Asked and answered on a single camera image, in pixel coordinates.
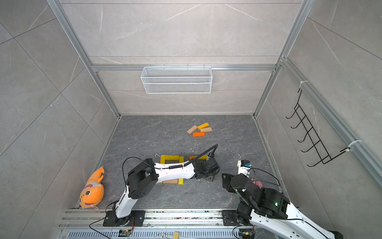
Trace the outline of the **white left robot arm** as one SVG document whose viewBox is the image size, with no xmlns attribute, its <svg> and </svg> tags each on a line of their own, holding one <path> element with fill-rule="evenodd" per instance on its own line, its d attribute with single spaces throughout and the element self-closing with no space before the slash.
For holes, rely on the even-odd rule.
<svg viewBox="0 0 382 239">
<path fill-rule="evenodd" d="M 155 163 L 151 158 L 147 158 L 128 172 L 125 190 L 115 204 L 115 217 L 129 217 L 138 199 L 147 196 L 156 184 L 173 179 L 209 178 L 219 171 L 218 163 L 210 157 L 173 164 Z"/>
</svg>

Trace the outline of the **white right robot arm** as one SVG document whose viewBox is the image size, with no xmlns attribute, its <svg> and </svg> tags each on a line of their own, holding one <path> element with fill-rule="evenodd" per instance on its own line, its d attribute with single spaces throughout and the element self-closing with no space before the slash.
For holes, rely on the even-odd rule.
<svg viewBox="0 0 382 239">
<path fill-rule="evenodd" d="M 283 239 L 342 239 L 309 219 L 281 192 L 259 187 L 244 174 L 222 174 L 222 186 L 240 197 L 235 211 L 224 210 L 226 226 L 257 226 Z"/>
</svg>

